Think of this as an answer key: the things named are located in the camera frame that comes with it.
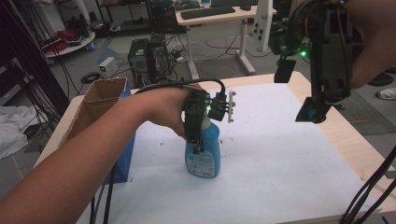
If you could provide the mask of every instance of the shoe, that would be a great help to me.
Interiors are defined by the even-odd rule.
[[[391,77],[386,73],[380,73],[378,76],[376,76],[373,80],[371,80],[367,84],[369,84],[370,86],[386,86],[392,82],[393,82],[393,77]]]
[[[383,100],[396,100],[396,87],[378,91],[375,95]]]

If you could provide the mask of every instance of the computer tower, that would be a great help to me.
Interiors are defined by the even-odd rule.
[[[149,44],[157,76],[167,77],[170,75],[171,71],[165,43],[165,34],[151,35]]]
[[[134,76],[134,89],[155,83],[155,65],[147,38],[132,41],[128,63]]]
[[[153,29],[158,34],[186,34],[186,28],[177,24],[172,0],[150,0]]]

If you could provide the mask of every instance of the blue box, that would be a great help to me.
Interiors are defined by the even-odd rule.
[[[131,90],[128,85],[128,80],[125,77],[94,81],[85,93],[75,119],[66,132],[64,141],[73,138],[102,117],[102,115],[104,115],[119,99],[130,95]],[[124,183],[128,181],[129,168],[131,166],[132,154],[134,151],[134,138],[135,134],[131,136],[131,139],[116,161],[114,183]]]

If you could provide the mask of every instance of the blue spray bottle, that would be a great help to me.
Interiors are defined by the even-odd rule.
[[[194,153],[192,146],[186,143],[185,162],[187,170],[203,178],[214,178],[220,170],[219,127],[204,116],[201,127],[201,150]]]

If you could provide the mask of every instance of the shelf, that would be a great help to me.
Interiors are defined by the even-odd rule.
[[[95,0],[96,5],[99,9],[100,16],[102,18],[103,22],[105,21],[105,17],[103,16],[102,8],[104,7],[107,11],[108,18],[110,19],[110,22],[113,22],[113,18],[111,17],[111,12],[110,12],[110,7],[116,7],[116,6],[128,6],[132,4],[145,4],[147,8],[147,13],[148,13],[148,26],[143,25],[136,25],[138,28],[136,29],[143,29],[143,28],[149,28],[151,25],[152,17],[151,17],[151,12],[149,10],[149,0],[102,0],[101,4],[99,4],[98,0]]]
[[[121,31],[147,29],[149,28],[149,20],[143,19],[142,23],[135,23],[134,21],[124,21],[121,25]]]
[[[126,6],[130,4],[140,4],[140,3],[146,3],[146,0],[103,0],[102,4],[99,4],[99,7],[115,7],[115,6]]]
[[[46,53],[45,56],[46,56],[46,58],[52,58],[52,57],[56,57],[56,56],[59,56],[59,55],[64,55],[66,53],[73,52],[73,51],[75,51],[77,49],[84,48],[86,45],[91,43],[94,39],[95,39],[95,32],[91,32],[90,33],[90,37],[84,38],[81,41],[80,45],[74,46],[74,47],[67,47],[66,49],[64,49],[62,51],[59,51],[59,53],[56,53],[56,54],[55,53]]]

